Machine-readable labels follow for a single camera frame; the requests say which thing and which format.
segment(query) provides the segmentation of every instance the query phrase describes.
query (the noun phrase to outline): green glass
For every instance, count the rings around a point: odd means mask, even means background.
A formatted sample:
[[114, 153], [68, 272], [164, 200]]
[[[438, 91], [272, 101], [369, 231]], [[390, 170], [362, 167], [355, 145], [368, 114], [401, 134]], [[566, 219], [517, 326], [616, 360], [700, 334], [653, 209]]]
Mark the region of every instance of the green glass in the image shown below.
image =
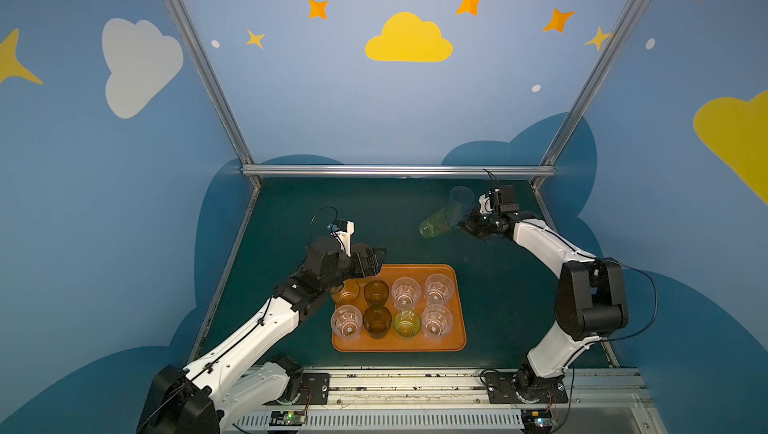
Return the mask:
[[422, 319], [415, 311], [400, 311], [395, 316], [395, 332], [402, 337], [414, 337], [422, 329]]

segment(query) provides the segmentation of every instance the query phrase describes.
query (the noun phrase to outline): cable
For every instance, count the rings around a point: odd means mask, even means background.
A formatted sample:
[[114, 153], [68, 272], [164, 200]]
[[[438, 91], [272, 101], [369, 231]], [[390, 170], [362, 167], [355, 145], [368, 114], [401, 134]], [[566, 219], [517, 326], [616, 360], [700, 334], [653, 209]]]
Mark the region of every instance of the cable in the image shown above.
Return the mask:
[[[552, 234], [552, 235], [555, 235], [555, 236], [559, 237], [559, 238], [560, 238], [560, 240], [561, 240], [562, 242], [564, 242], [565, 244], [567, 244], [567, 245], [569, 245], [569, 246], [573, 247], [573, 248], [574, 248], [576, 251], [580, 251], [580, 250], [581, 250], [581, 249], [579, 249], [578, 247], [575, 247], [575, 246], [573, 246], [573, 245], [572, 245], [570, 242], [568, 242], [568, 240], [566, 240], [564, 237], [560, 236], [558, 233], [556, 233], [556, 232], [552, 231], [552, 229], [550, 229], [549, 227], [547, 227], [547, 228], [543, 228], [543, 227], [541, 227], [541, 226], [539, 226], [539, 225], [536, 225], [536, 224], [534, 224], [534, 223], [532, 223], [532, 222], [527, 222], [527, 221], [520, 221], [520, 222], [521, 222], [521, 223], [523, 223], [523, 224], [526, 224], [526, 225], [531, 225], [531, 226], [534, 226], [534, 227], [536, 227], [536, 228], [539, 228], [539, 229], [543, 229], [543, 230], [545, 230], [546, 232], [548, 232], [548, 233], [550, 233], [550, 234]], [[642, 334], [642, 333], [644, 333], [645, 331], [647, 331], [647, 330], [648, 330], [648, 328], [649, 328], [651, 325], [653, 325], [653, 323], [656, 321], [656, 315], [657, 315], [657, 314], [658, 314], [658, 312], [659, 312], [659, 293], [658, 293], [658, 290], [657, 290], [657, 288], [656, 288], [656, 282], [654, 281], [654, 278], [653, 278], [653, 277], [651, 277], [651, 276], [650, 276], [650, 275], [649, 275], [647, 272], [643, 271], [642, 269], [638, 269], [637, 267], [627, 266], [627, 265], [625, 265], [625, 264], [622, 264], [622, 263], [620, 263], [619, 261], [616, 261], [615, 259], [606, 259], [605, 257], [588, 256], [588, 255], [586, 255], [586, 254], [584, 254], [584, 253], [582, 253], [582, 252], [579, 252], [578, 254], [579, 254], [579, 255], [581, 255], [581, 256], [584, 256], [584, 257], [588, 257], [588, 258], [590, 258], [590, 259], [593, 259], [593, 260], [595, 260], [595, 261], [609, 261], [609, 262], [614, 262], [614, 263], [616, 263], [617, 265], [619, 265], [619, 266], [622, 266], [622, 267], [623, 267], [623, 268], [625, 268], [625, 269], [629, 269], [629, 270], [632, 270], [632, 271], [637, 271], [637, 272], [639, 272], [640, 274], [642, 274], [643, 276], [646, 276], [646, 277], [648, 278], [648, 281], [650, 281], [650, 285], [651, 285], [651, 286], [654, 288], [654, 314], [653, 314], [653, 316], [651, 316], [651, 317], [650, 317], [650, 321], [648, 321], [648, 323], [647, 323], [647, 324], [646, 324], [646, 325], [645, 325], [645, 326], [644, 326], [642, 329], [640, 329], [640, 330], [639, 330], [639, 331], [637, 331], [637, 332], [631, 333], [631, 334], [629, 334], [629, 335], [627, 335], [627, 336], [615, 337], [614, 339], [601, 339], [601, 340], [596, 340], [596, 341], [592, 341], [592, 342], [590, 342], [590, 343], [586, 343], [586, 344], [584, 344], [584, 345], [585, 345], [585, 346], [590, 346], [590, 345], [592, 345], [592, 344], [594, 344], [594, 343], [600, 343], [600, 342], [603, 342], [603, 341], [617, 341], [617, 340], [625, 340], [625, 339], [630, 339], [631, 337], [639, 336], [640, 334]], [[571, 359], [569, 359], [569, 360], [568, 360], [568, 362], [571, 362], [571, 360], [573, 359], [573, 357], [575, 356], [575, 354], [576, 354], [576, 352], [574, 353], [574, 355], [573, 355], [573, 356], [571, 356]]]
[[488, 383], [485, 382], [485, 373], [486, 372], [496, 372], [499, 375], [501, 375], [502, 372], [500, 370], [498, 370], [498, 369], [484, 369], [484, 370], [480, 371], [480, 382], [482, 383], [483, 386], [485, 386], [485, 389], [490, 389], [490, 386], [488, 385]]
[[172, 393], [171, 393], [171, 394], [168, 396], [168, 399], [167, 399], [167, 400], [165, 400], [165, 402], [163, 402], [162, 404], [160, 404], [160, 407], [159, 407], [158, 409], [154, 410], [154, 412], [152, 412], [151, 414], [149, 414], [149, 416], [147, 417], [147, 419], [146, 419], [146, 420], [144, 420], [144, 422], [142, 422], [142, 423], [139, 425], [139, 428], [138, 428], [138, 429], [136, 429], [136, 434], [139, 434], [139, 433], [141, 432], [141, 429], [143, 429], [143, 428], [144, 428], [144, 427], [145, 427], [145, 426], [146, 426], [146, 425], [149, 423], [149, 421], [150, 421], [150, 420], [151, 420], [151, 419], [154, 417], [154, 415], [155, 415], [155, 414], [157, 414], [157, 413], [158, 413], [160, 410], [162, 410], [162, 409], [163, 409], [163, 408], [166, 406], [166, 404], [168, 404], [168, 402], [172, 401], [172, 400], [173, 400], [173, 399], [176, 397], [176, 395], [177, 395], [179, 392], [181, 392], [181, 391], [182, 391], [182, 390], [183, 390], [185, 387], [189, 386], [189, 385], [190, 385], [192, 382], [194, 382], [194, 381], [195, 381], [195, 380], [196, 380], [198, 377], [202, 376], [204, 372], [206, 372], [206, 371], [209, 371], [209, 370], [210, 370], [210, 371], [212, 371], [212, 370], [214, 369], [214, 364], [215, 364], [215, 363], [217, 363], [217, 362], [219, 362], [219, 360], [220, 360], [222, 357], [224, 357], [224, 355], [226, 355], [226, 353], [227, 353], [227, 352], [230, 352], [231, 350], [233, 350], [237, 344], [239, 344], [239, 343], [240, 343], [240, 342], [241, 342], [243, 339], [245, 339], [245, 338], [246, 338], [246, 337], [248, 337], [248, 336], [249, 336], [251, 333], [253, 333], [253, 332], [254, 332], [254, 330], [255, 330], [255, 329], [258, 327], [258, 326], [263, 326], [263, 325], [264, 325], [264, 317], [266, 316], [266, 313], [268, 313], [268, 312], [269, 312], [269, 310], [270, 310], [270, 305], [271, 305], [271, 304], [272, 304], [272, 296], [270, 296], [270, 299], [269, 299], [269, 300], [266, 302], [266, 309], [264, 310], [264, 314], [262, 314], [262, 315], [261, 315], [261, 318], [259, 318], [259, 320], [258, 320], [258, 321], [256, 321], [256, 324], [254, 324], [254, 326], [253, 326], [253, 327], [251, 327], [251, 328], [250, 328], [250, 330], [249, 330], [247, 333], [245, 333], [245, 335], [244, 335], [244, 336], [242, 336], [240, 339], [238, 339], [238, 340], [237, 340], [237, 342], [235, 342], [235, 344], [232, 344], [231, 346], [229, 346], [229, 347], [228, 347], [228, 348], [225, 350], [225, 352], [222, 352], [221, 354], [219, 354], [219, 356], [218, 356], [218, 357], [217, 357], [217, 358], [216, 358], [216, 359], [215, 359], [213, 362], [208, 362], [208, 363], [205, 365], [205, 367], [203, 367], [203, 370], [199, 371], [199, 372], [198, 372], [198, 373], [195, 375], [195, 377], [193, 377], [192, 379], [190, 379], [190, 380], [188, 380], [187, 382], [185, 382], [184, 384], [182, 384], [182, 385], [181, 385], [181, 386], [180, 386], [180, 387], [179, 387], [179, 388], [178, 388], [176, 391], [173, 391], [173, 392], [172, 392]]
[[490, 172], [489, 170], [487, 170], [485, 168], [483, 168], [483, 171], [488, 173], [488, 178], [491, 178], [491, 181], [493, 181], [493, 184], [496, 187], [496, 189], [499, 189], [499, 188], [502, 187], [501, 183], [498, 182], [498, 178], [496, 177], [495, 174], [493, 174], [492, 172]]
[[565, 421], [568, 420], [568, 414], [571, 413], [571, 402], [574, 400], [574, 381], [576, 381], [576, 370], [571, 367], [571, 392], [568, 394], [568, 408], [565, 410], [565, 417], [563, 418], [563, 421], [559, 426], [552, 429], [549, 434], [554, 434], [560, 430], [562, 426], [565, 426]]
[[323, 209], [333, 209], [333, 212], [335, 212], [335, 214], [333, 215], [333, 224], [335, 224], [335, 223], [336, 223], [336, 220], [337, 220], [337, 219], [339, 219], [339, 210], [337, 210], [337, 209], [336, 209], [336, 208], [334, 208], [333, 206], [323, 206], [323, 207], [321, 207], [320, 209], [318, 209], [317, 211], [315, 211], [315, 214], [314, 214], [314, 216], [312, 216], [312, 221], [310, 221], [310, 242], [308, 242], [308, 243], [306, 244], [307, 246], [310, 246], [310, 245], [312, 245], [312, 227], [313, 227], [313, 226], [314, 226], [314, 224], [315, 224], [315, 218], [317, 217], [317, 215], [318, 215], [318, 214], [320, 214], [320, 212], [321, 212]]

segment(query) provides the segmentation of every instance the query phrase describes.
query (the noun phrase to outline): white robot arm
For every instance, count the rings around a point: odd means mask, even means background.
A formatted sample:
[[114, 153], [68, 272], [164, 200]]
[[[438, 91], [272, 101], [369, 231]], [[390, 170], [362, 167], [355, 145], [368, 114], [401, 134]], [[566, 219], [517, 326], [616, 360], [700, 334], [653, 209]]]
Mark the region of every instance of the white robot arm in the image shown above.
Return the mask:
[[558, 278], [555, 322], [520, 360], [514, 388], [523, 402], [556, 390], [564, 371], [589, 347], [627, 326], [624, 276], [619, 264], [572, 245], [531, 212], [519, 210], [514, 188], [497, 185], [478, 199], [460, 226], [481, 239], [500, 236], [531, 251]]
[[302, 367], [286, 356], [243, 376], [278, 340], [316, 311], [346, 279], [379, 274], [383, 249], [350, 244], [355, 227], [336, 220], [330, 235], [307, 247], [299, 269], [240, 329], [183, 370], [168, 366], [154, 378], [137, 433], [218, 434], [265, 402], [298, 397]]

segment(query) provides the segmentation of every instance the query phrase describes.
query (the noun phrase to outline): table surface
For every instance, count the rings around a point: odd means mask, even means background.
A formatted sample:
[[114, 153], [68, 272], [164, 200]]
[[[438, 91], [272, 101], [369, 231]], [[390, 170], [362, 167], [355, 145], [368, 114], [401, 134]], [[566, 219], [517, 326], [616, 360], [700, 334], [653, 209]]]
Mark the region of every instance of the table surface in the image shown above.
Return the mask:
[[[541, 214], [530, 185], [510, 182], [521, 209]], [[339, 352], [331, 344], [329, 297], [262, 361], [284, 352], [304, 366], [517, 367], [554, 322], [557, 278], [530, 252], [505, 239], [484, 242], [464, 231], [422, 237], [418, 225], [446, 204], [456, 185], [476, 196], [492, 186], [487, 180], [467, 179], [265, 179], [204, 350], [251, 318], [274, 286], [296, 269], [305, 254], [312, 215], [332, 205], [340, 219], [355, 222], [352, 242], [385, 247], [387, 263], [446, 264], [456, 270], [466, 347], [457, 352]], [[327, 233], [332, 219], [333, 210], [322, 211], [312, 235]], [[575, 366], [608, 367], [608, 362], [597, 344]]]

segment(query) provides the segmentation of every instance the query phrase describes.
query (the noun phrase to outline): metal bracket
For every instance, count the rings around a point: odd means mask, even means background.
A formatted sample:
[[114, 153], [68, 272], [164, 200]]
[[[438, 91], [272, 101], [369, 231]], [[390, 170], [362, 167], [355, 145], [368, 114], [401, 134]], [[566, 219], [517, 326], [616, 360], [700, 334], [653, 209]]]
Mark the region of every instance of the metal bracket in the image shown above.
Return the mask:
[[[301, 388], [299, 397], [293, 401], [293, 406], [305, 406], [308, 396], [311, 406], [325, 406], [328, 403], [328, 382], [330, 374], [328, 372], [304, 372], [301, 377]], [[267, 402], [265, 406], [279, 406], [277, 401]]]
[[[514, 389], [513, 378], [513, 372], [487, 372], [485, 374], [488, 400], [491, 404], [523, 404], [524, 401], [518, 397], [517, 391]], [[568, 394], [565, 393], [563, 384], [559, 384], [558, 387], [562, 387], [562, 389], [554, 389], [550, 392], [553, 398], [552, 403], [568, 403]], [[549, 400], [544, 399], [538, 403], [548, 402]]]

